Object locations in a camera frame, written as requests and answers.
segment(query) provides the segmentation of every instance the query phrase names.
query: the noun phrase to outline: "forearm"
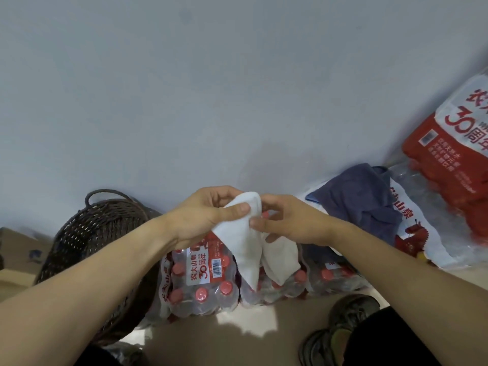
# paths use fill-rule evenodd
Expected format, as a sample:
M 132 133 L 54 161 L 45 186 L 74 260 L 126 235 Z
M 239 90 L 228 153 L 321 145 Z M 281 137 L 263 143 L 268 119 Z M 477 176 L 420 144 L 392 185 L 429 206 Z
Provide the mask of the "forearm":
M 444 366 L 486 363 L 488 291 L 428 266 L 350 224 L 341 225 L 333 246 Z
M 79 264 L 0 303 L 1 365 L 73 364 L 173 236 L 147 224 Z

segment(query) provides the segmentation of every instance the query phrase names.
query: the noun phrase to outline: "white wall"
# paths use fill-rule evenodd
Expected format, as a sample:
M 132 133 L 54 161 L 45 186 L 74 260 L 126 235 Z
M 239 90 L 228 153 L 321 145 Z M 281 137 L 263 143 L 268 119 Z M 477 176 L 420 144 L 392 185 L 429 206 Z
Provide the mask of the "white wall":
M 382 162 L 488 62 L 488 0 L 2 0 L 0 225 Z

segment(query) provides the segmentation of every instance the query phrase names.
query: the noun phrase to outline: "basket handle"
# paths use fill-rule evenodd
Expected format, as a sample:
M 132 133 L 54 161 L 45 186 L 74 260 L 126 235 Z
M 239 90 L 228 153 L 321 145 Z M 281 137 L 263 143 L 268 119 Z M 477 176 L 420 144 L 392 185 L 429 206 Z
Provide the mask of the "basket handle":
M 117 190 L 112 190 L 112 189 L 98 189 L 98 190 L 93 190 L 93 191 L 90 191 L 86 197 L 85 197 L 85 205 L 86 207 L 88 208 L 91 204 L 90 204 L 90 198 L 92 196 L 94 196 L 95 194 L 99 194 L 99 193 L 110 193 L 110 194 L 116 194 L 116 195 L 119 195 L 119 196 L 122 196 L 123 198 L 127 199 L 127 200 L 130 200 L 131 202 L 133 201 L 130 197 L 128 197 L 127 195 L 125 195 L 124 193 L 121 193 L 120 191 L 117 191 Z

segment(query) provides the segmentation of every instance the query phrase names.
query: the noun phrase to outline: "floor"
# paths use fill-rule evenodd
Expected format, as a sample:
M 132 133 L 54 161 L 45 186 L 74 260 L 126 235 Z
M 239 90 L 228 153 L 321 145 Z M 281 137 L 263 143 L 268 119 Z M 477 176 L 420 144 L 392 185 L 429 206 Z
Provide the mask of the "floor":
M 488 289 L 488 265 L 455 271 Z M 382 307 L 387 302 L 374 289 Z M 327 326 L 327 314 L 340 295 L 273 306 L 192 317 L 152 330 L 132 333 L 130 343 L 144 344 L 152 365 L 163 366 L 299 366 L 297 349 L 310 332 Z

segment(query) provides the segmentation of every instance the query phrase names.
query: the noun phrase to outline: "dark brown basket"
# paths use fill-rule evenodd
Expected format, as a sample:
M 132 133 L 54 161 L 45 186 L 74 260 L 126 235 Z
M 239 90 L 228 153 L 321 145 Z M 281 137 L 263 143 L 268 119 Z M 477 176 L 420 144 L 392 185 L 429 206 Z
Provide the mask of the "dark brown basket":
M 117 194 L 124 199 L 108 199 L 90 204 L 90 197 L 97 193 Z M 149 220 L 145 207 L 116 190 L 100 189 L 88 193 L 85 206 L 56 234 L 36 284 L 70 268 Z M 111 344 L 134 330 L 154 299 L 158 272 L 159 263 L 119 304 L 95 335 L 93 343 Z

